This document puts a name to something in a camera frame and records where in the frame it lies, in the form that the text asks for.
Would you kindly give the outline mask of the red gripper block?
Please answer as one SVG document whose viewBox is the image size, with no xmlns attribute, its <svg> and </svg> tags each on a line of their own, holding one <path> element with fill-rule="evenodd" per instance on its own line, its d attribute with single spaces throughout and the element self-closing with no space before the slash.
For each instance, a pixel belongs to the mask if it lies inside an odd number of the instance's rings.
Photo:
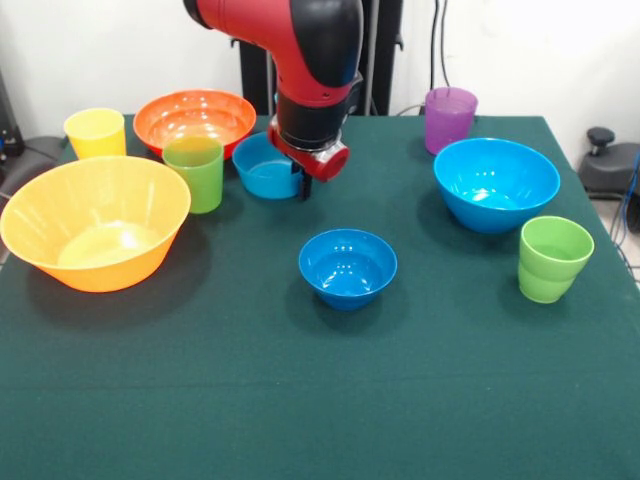
<svg viewBox="0 0 640 480">
<path fill-rule="evenodd" d="M 311 196 L 312 177 L 321 182 L 335 178 L 349 159 L 349 148 L 342 142 L 341 131 L 335 141 L 319 150 L 308 150 L 294 147 L 287 143 L 281 135 L 276 116 L 272 116 L 267 127 L 267 137 L 271 144 L 282 154 L 288 156 L 291 162 L 291 173 L 301 172 L 299 183 L 299 197 L 306 201 Z"/>
</svg>

